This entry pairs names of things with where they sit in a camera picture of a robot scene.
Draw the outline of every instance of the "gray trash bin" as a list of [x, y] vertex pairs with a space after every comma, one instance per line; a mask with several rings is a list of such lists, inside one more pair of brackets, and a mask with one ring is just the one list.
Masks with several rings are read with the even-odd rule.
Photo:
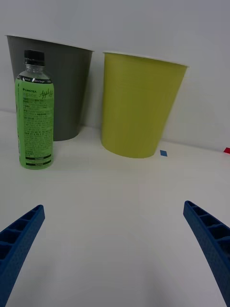
[[14, 79], [25, 70], [24, 50], [45, 53], [46, 72], [54, 83], [54, 140], [74, 138], [80, 130], [92, 50], [7, 35]]

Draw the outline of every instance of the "green tea bottle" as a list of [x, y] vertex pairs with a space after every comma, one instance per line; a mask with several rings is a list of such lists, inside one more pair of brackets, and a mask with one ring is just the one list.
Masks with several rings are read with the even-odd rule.
[[19, 160], [42, 169], [53, 162], [54, 86], [44, 73], [43, 52], [25, 50], [26, 70], [15, 81]]

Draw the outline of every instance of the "yellow-green trash bin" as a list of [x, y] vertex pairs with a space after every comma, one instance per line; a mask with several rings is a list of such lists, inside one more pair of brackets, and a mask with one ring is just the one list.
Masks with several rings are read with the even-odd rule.
[[104, 52], [102, 145], [130, 158], [155, 153], [187, 66]]

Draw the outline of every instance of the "bottle cap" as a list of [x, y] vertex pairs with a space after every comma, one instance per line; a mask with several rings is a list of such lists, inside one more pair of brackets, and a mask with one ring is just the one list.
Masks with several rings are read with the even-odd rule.
[[36, 50], [25, 50], [24, 52], [25, 64], [45, 66], [44, 52]]

